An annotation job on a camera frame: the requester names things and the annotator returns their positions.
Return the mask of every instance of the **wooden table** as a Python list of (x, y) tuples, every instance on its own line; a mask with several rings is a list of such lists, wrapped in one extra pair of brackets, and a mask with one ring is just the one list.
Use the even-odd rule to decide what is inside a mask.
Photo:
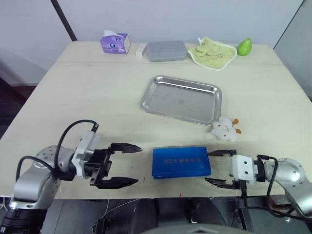
[[(35, 156), (57, 144), (72, 122), (88, 118), (99, 123), (98, 148), (111, 142), (140, 146), (142, 153), (111, 157), (109, 176), (126, 176), (139, 182), (119, 190), (98, 190), (88, 180), (61, 184), (57, 198), (143, 198), (179, 196), (230, 196), (239, 191), (220, 189), (203, 177), (154, 180), (152, 149), (177, 145), (216, 145), (220, 149), (277, 158), (289, 157), (304, 165), (312, 180), (312, 105), (298, 83), (268, 45), (254, 45), (246, 57), (238, 56), (222, 71), (210, 71), (182, 61), (151, 63), (135, 57), (138, 44), (128, 55), (105, 54), (99, 42), (71, 42), (44, 76), (0, 140), (0, 195), (11, 195), (18, 160)], [(167, 75), (217, 85), (223, 93), (222, 116), (238, 118), (242, 134), (236, 143), (216, 142), (210, 127), (152, 115), (139, 102), (152, 77)], [(74, 128), (64, 146), (75, 148), (90, 128)], [(228, 177), (227, 158), (211, 157), (212, 176)], [(23, 170), (30, 166), (25, 162)], [(249, 195), (264, 195), (268, 183), (248, 186)], [(272, 194), (283, 193), (275, 185)]]

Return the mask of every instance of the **small white block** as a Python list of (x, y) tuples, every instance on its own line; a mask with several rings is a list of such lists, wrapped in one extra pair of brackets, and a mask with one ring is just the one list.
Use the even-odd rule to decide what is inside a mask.
[(142, 58), (146, 51), (146, 44), (140, 44), (136, 50), (136, 56)]

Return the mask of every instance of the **white wall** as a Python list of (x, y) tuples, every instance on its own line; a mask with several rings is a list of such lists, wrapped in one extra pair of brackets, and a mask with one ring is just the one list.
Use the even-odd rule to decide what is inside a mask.
[[(197, 37), (274, 46), (302, 0), (59, 0), (78, 40), (99, 40), (103, 29), (132, 41)], [(0, 1), (0, 76), (38, 83), (70, 42), (49, 0)]]
[(306, 94), (312, 97), (312, 0), (306, 0), (275, 51)]

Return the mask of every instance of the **stainless steel tray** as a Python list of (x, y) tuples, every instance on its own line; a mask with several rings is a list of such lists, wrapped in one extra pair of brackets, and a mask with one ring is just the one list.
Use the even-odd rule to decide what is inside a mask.
[(166, 76), (154, 77), (142, 100), (148, 113), (212, 125), (219, 120), (222, 92), (215, 85)]

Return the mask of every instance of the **green pear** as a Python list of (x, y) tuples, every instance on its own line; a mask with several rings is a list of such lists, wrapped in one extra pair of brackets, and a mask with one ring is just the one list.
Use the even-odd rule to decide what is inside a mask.
[(252, 40), (246, 38), (242, 43), (238, 45), (237, 53), (241, 56), (246, 56), (252, 50)]

